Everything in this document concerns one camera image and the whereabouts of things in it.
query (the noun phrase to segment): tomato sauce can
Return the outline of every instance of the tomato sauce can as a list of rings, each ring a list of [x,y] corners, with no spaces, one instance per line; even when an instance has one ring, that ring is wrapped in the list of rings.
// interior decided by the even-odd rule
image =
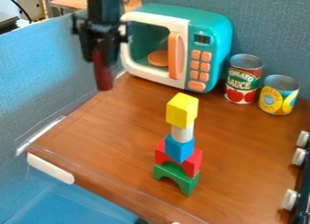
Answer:
[[[230,58],[225,98],[237,104],[249,104],[256,98],[263,62],[250,54],[236,54]]]
[[[269,75],[259,97],[259,108],[274,115],[288,115],[295,106],[299,83],[284,75]]]

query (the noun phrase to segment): toy block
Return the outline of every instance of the toy block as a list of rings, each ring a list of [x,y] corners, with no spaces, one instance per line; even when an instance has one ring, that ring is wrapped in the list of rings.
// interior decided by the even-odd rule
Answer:
[[[171,136],[172,139],[178,142],[188,142],[191,141],[194,135],[194,122],[187,128],[182,129],[175,125],[171,125]]]
[[[184,93],[178,93],[167,103],[166,122],[187,129],[197,118],[199,100]]]
[[[154,165],[154,178],[160,180],[163,177],[174,180],[180,187],[182,193],[190,196],[199,181],[200,172],[194,178],[188,177],[183,169],[174,162],[165,162],[163,165]]]
[[[177,163],[182,163],[189,158],[194,152],[194,146],[195,138],[185,143],[174,141],[171,135],[165,138],[165,153]]]
[[[202,149],[195,148],[194,153],[180,164],[188,177],[195,177],[200,169],[202,160]],[[174,162],[174,160],[165,153],[165,139],[162,139],[155,150],[155,162],[159,165],[164,162]]]

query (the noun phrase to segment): teal microwave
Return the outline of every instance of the teal microwave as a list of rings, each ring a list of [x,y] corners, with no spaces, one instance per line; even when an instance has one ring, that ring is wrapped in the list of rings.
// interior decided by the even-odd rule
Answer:
[[[121,20],[129,24],[130,41],[121,44],[121,60],[129,73],[197,93],[217,84],[232,42],[232,24],[224,15],[147,4]]]

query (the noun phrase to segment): red block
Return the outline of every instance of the red block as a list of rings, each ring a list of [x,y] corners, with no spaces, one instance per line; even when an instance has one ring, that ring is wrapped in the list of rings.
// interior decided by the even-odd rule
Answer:
[[[197,172],[200,169],[202,160],[202,149],[195,148],[194,153],[184,162],[180,164],[185,173],[194,178]],[[163,164],[166,161],[175,162],[171,157],[165,153],[165,138],[163,138],[160,143],[157,145],[155,150],[155,162],[159,165]]]

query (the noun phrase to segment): yellow cube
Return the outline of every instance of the yellow cube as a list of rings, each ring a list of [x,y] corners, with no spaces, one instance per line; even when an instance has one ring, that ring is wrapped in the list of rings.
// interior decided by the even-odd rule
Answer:
[[[198,107],[196,97],[178,93],[167,103],[166,122],[187,129],[197,118]]]

